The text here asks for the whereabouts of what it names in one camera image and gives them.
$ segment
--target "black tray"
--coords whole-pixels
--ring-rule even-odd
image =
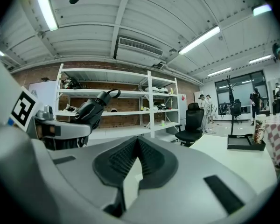
[[[246,135],[228,135],[227,149],[242,149],[242,150],[259,150],[263,151],[266,147],[264,141],[261,144],[256,144],[252,139],[252,134]]]

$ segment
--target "refrigerator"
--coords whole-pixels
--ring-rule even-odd
[[[179,99],[179,117],[181,118],[181,131],[185,130],[186,126],[186,110],[188,109],[187,96],[178,94]]]

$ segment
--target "paper cup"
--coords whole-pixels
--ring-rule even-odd
[[[263,137],[265,136],[266,129],[266,115],[259,114],[256,116],[254,121],[254,133],[253,140],[257,144],[261,144]]]

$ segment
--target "white table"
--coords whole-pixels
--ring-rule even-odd
[[[272,159],[264,151],[227,149],[227,138],[205,134],[190,148],[199,150],[242,177],[257,194],[277,183]]]

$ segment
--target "black office chair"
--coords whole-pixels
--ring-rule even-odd
[[[186,111],[186,126],[185,130],[181,131],[182,125],[176,125],[179,132],[175,136],[185,142],[181,142],[187,147],[191,146],[191,143],[195,142],[202,136],[202,119],[204,115],[204,109],[200,109],[198,103],[191,103],[188,105]]]
[[[239,99],[236,99],[234,101],[233,108],[231,109],[231,115],[234,116],[235,122],[237,122],[237,124],[238,124],[237,118],[241,115],[241,106],[242,103],[239,101]]]

